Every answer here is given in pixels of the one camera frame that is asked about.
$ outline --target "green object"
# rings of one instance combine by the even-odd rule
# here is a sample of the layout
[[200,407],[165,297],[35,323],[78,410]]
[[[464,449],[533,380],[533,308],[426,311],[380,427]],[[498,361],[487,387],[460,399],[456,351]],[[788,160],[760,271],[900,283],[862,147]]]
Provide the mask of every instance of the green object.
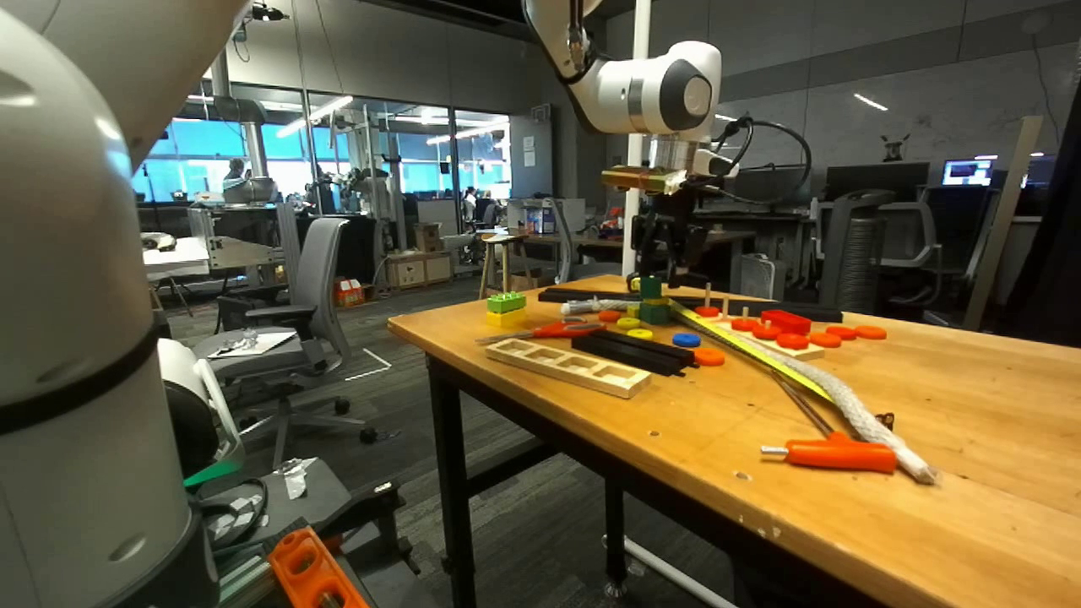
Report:
[[182,481],[187,490],[214,485],[214,481],[225,481],[236,478],[243,468],[236,459],[218,459],[200,475],[193,475],[188,481]]
[[661,291],[666,291],[666,283],[655,275],[647,275],[647,277],[640,277],[637,297],[655,300],[655,297],[661,297]]
[[671,308],[668,308],[668,300],[640,300],[637,303],[637,319],[644,323],[644,324],[668,324],[671,323]]
[[527,297],[520,291],[487,297],[487,311],[493,311],[493,315],[513,315],[523,308],[527,308]]

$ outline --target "workbench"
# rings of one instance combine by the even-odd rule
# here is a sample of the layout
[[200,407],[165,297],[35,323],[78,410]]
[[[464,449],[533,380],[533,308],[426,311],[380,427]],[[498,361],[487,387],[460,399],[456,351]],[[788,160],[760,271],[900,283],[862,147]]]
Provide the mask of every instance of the workbench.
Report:
[[[616,291],[618,281],[572,289]],[[554,303],[529,300],[529,323]],[[925,458],[940,488],[905,475],[816,475],[763,464],[760,448],[814,441],[771,374],[725,360],[647,380],[630,399],[491,361],[484,300],[393,319],[427,361],[444,559],[456,606],[473,596],[468,496],[559,449],[604,478],[607,533],[622,490],[734,550],[739,576],[834,580],[825,606],[1070,606],[1081,597],[1081,351],[884,319],[884,341],[814,360]],[[537,437],[466,471],[460,392]],[[622,580],[622,550],[607,577]]]

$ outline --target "cabinet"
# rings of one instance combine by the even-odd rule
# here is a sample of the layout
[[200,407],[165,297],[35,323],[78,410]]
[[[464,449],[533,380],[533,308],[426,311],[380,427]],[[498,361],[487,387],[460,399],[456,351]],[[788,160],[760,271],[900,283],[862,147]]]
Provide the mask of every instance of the cabinet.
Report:
[[402,250],[385,257],[385,277],[393,289],[423,289],[449,281],[449,255]]

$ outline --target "red object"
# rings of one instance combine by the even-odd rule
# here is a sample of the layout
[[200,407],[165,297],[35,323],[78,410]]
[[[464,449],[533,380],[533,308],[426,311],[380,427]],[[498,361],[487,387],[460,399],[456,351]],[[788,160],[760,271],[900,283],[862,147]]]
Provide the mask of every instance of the red object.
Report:
[[721,365],[721,351],[717,351],[717,350],[695,350],[695,361],[699,361],[699,365]]
[[804,351],[807,350],[807,334],[775,334],[775,346]]
[[816,332],[816,334],[810,334],[810,346],[841,350],[841,334]]
[[372,608],[309,527],[277,541],[270,567],[290,606]]
[[755,324],[755,329],[753,329],[753,339],[760,339],[760,341],[775,341],[775,334],[781,334],[781,332],[775,332],[773,324]]
[[810,319],[789,315],[789,311],[782,311],[782,308],[763,311],[763,323],[771,323],[773,329],[781,329],[781,334],[810,334]]
[[829,324],[829,329],[825,329],[827,334],[837,334],[841,341],[854,341],[859,334],[854,334],[854,329],[849,329],[849,324]]
[[753,332],[755,324],[755,319],[734,319],[734,332]]
[[864,341],[884,341],[884,329],[878,324],[854,324],[854,334]]
[[827,441],[789,441],[788,464],[810,468],[810,471],[875,471],[894,475],[897,458],[878,443],[854,443],[844,432],[829,432]]
[[602,319],[602,324],[616,324],[622,319],[622,311],[618,308],[604,308],[604,311],[598,311],[598,319]]
[[587,334],[587,332],[590,332],[587,324],[550,323],[550,324],[529,329],[523,334],[527,339],[576,339],[576,334]]

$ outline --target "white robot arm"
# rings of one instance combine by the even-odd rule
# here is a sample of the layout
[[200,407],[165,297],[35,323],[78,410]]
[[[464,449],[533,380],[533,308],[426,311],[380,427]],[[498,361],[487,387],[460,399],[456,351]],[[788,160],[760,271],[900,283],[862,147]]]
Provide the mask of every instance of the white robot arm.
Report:
[[180,488],[128,147],[139,162],[239,8],[0,0],[0,606],[215,597]]
[[598,0],[523,0],[550,66],[598,132],[647,132],[706,142],[721,61],[711,44],[679,42],[647,61],[602,61],[580,29]]

